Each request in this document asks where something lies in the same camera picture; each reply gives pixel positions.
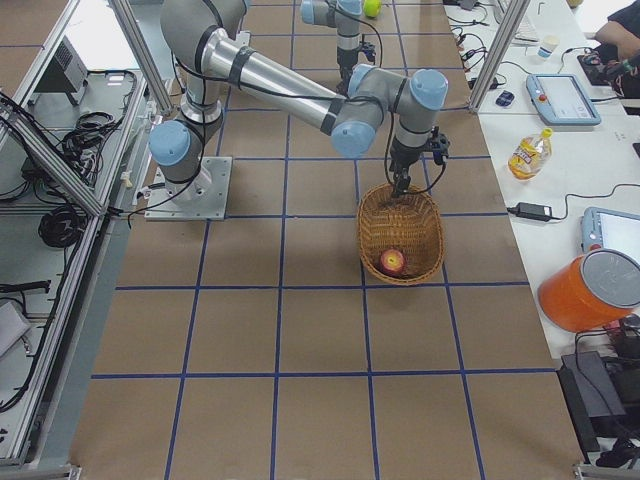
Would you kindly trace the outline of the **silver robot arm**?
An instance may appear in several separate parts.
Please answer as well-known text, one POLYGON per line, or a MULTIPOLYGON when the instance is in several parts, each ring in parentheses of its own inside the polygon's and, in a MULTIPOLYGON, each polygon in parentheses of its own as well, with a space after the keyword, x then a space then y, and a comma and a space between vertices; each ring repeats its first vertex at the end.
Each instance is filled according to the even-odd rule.
POLYGON ((304 1, 305 22, 332 27, 337 51, 350 69, 344 94, 278 64, 238 41, 238 27, 250 8, 247 1, 166 1, 161 31, 187 75, 180 118, 198 126, 204 137, 222 120, 219 87, 227 83, 284 110, 328 135, 334 149, 347 158, 363 156, 386 117, 397 119, 390 145, 388 181, 395 196, 410 191, 409 168, 424 152, 444 165, 449 141, 436 117, 448 91, 446 77, 421 69, 402 76, 373 65, 357 64, 362 7, 358 1, 304 1))
POLYGON ((360 33, 360 26, 363 24, 361 1, 302 0, 300 13, 306 24, 335 30, 336 61, 343 87, 348 85, 361 54, 371 63, 376 61, 375 46, 367 42, 360 33))

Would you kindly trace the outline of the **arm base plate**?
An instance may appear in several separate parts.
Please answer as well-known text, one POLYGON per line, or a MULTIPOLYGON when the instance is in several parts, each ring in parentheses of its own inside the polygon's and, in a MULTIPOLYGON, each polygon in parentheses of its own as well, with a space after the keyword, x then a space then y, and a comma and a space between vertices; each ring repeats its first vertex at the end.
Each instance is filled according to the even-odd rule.
POLYGON ((233 158, 205 156, 199 176, 177 196, 182 186, 166 183, 160 167, 154 181, 164 183, 153 189, 144 211, 149 221, 220 221, 225 218, 233 158))

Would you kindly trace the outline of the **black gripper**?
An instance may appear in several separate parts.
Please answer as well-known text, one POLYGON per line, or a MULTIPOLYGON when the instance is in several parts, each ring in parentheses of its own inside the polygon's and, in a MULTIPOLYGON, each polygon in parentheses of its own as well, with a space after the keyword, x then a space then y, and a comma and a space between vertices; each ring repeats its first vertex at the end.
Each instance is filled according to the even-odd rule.
POLYGON ((393 174, 392 194, 393 198, 399 198, 409 193, 411 185, 410 167, 419 160, 420 152, 417 150, 391 150, 391 167, 393 174))

